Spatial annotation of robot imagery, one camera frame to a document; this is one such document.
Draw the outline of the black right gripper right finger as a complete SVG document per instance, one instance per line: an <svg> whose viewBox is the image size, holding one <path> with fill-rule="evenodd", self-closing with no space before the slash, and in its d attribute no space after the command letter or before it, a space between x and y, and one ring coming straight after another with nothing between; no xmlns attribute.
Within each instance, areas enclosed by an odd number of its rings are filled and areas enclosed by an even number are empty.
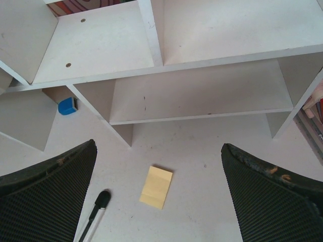
<svg viewBox="0 0 323 242"><path fill-rule="evenodd" d="M243 241L322 241L322 182L229 143L221 159Z"/></svg>

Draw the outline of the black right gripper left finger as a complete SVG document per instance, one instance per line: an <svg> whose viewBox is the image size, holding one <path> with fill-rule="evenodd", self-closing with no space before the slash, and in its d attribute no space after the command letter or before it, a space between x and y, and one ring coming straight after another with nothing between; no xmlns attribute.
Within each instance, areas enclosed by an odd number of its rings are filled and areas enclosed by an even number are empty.
<svg viewBox="0 0 323 242"><path fill-rule="evenodd" d="M89 140L1 176L1 241L73 241L96 157Z"/></svg>

